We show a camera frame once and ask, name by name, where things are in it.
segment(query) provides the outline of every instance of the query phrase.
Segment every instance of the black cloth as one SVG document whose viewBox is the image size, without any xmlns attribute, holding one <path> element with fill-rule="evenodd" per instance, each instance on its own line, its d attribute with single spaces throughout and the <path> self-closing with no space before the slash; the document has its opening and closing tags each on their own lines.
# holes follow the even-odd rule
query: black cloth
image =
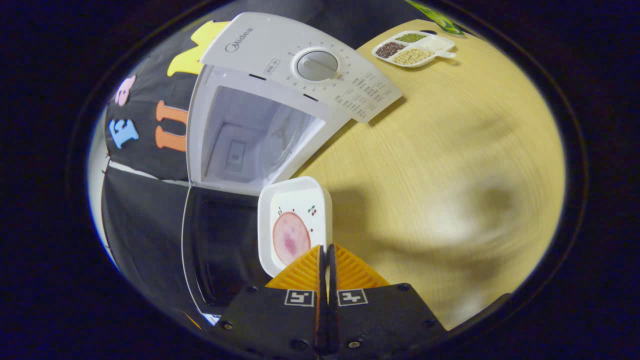
<svg viewBox="0 0 640 360">
<path fill-rule="evenodd" d="M 122 77 L 130 78 L 135 75 L 136 80 L 129 92 L 127 102 L 120 106 L 115 102 L 118 88 L 114 88 L 106 109 L 104 132 L 107 148 L 111 159 L 117 163 L 127 165 L 136 170 L 144 171 L 159 179 L 186 180 L 186 153 L 156 145 L 156 127 L 162 126 L 163 131 L 175 135 L 185 135 L 186 127 L 179 121 L 164 119 L 156 120 L 156 107 L 159 101 L 164 101 L 167 107 L 188 111 L 191 93 L 195 86 L 197 75 L 176 72 L 167 76 L 167 68 L 176 55 L 196 46 L 191 35 L 208 18 L 201 19 L 193 26 L 183 29 L 168 37 L 158 47 L 144 57 L 130 73 Z M 129 140 L 118 149 L 111 132 L 111 120 L 131 120 L 138 132 L 137 140 Z"/>
<path fill-rule="evenodd" d="M 206 320 L 182 270 L 182 214 L 188 188 L 108 168 L 102 188 L 104 230 L 122 275 L 188 329 Z"/>
</svg>

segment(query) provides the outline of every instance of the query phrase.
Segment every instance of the blue foam letter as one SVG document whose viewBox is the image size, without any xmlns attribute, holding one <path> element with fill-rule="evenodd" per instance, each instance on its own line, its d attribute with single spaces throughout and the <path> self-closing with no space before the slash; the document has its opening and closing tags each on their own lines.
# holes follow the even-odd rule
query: blue foam letter
<svg viewBox="0 0 640 360">
<path fill-rule="evenodd" d="M 113 142 L 116 143 L 118 149 L 122 149 L 122 144 L 133 139 L 138 139 L 138 132 L 136 131 L 136 127 L 133 126 L 133 121 L 127 120 L 125 123 L 124 120 L 118 120 L 117 123 L 114 123 L 115 120 L 112 120 L 109 123 L 109 131 L 111 131 L 111 137 L 113 137 Z"/>
</svg>

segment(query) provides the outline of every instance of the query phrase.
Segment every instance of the wooden table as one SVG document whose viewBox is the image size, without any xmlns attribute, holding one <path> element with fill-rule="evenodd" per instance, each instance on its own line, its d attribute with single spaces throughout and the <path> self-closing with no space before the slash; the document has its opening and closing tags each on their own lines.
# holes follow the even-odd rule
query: wooden table
<svg viewBox="0 0 640 360">
<path fill-rule="evenodd" d="M 453 59 L 417 69 L 371 49 L 405 30 L 456 43 Z M 312 176 L 333 199 L 333 240 L 391 283 L 408 282 L 451 329 L 515 290 L 543 256 L 564 195 L 563 147 L 536 87 L 508 57 L 467 35 L 413 20 L 358 49 L 402 91 L 368 124 L 347 123 L 295 176 Z M 494 177 L 503 192 L 478 185 Z M 452 195 L 455 189 L 466 193 Z M 475 201 L 473 216 L 515 208 L 505 234 L 451 243 L 428 219 L 437 204 Z"/>
</svg>

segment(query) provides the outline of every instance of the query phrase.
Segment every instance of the white dish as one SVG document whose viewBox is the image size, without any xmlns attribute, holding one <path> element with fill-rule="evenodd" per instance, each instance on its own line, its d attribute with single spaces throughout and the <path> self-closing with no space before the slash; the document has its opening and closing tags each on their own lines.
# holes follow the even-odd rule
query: white dish
<svg viewBox="0 0 640 360">
<path fill-rule="evenodd" d="M 425 37 L 416 42 L 403 42 L 400 40 L 396 40 L 396 38 L 399 38 L 406 34 L 419 34 L 419 35 L 424 35 Z M 405 48 L 389 56 L 388 58 L 383 58 L 382 56 L 379 56 L 378 54 L 376 54 L 376 51 L 378 51 L 380 47 L 382 47 L 388 42 L 395 42 L 397 44 L 405 46 Z M 422 31 L 403 31 L 401 33 L 395 34 L 394 36 L 378 44 L 376 47 L 373 48 L 373 50 L 371 51 L 371 54 L 380 60 L 384 60 L 388 63 L 392 63 L 397 66 L 421 67 L 427 63 L 432 62 L 433 59 L 435 59 L 437 56 L 441 58 L 455 58 L 456 54 L 449 52 L 449 50 L 451 50 L 455 45 L 456 44 L 453 41 L 449 40 L 448 38 L 440 37 L 438 35 L 432 35 L 429 33 L 424 33 Z M 429 52 L 432 52 L 433 55 L 429 56 L 428 58 L 422 61 L 419 61 L 414 64 L 409 64 L 409 65 L 394 62 L 394 58 L 398 56 L 398 54 L 405 53 L 411 49 L 420 49 L 422 51 L 429 51 Z"/>
<path fill-rule="evenodd" d="M 332 243 L 331 195 L 305 176 L 262 189 L 258 198 L 258 256 L 264 271 L 278 275 L 316 245 Z"/>
</svg>

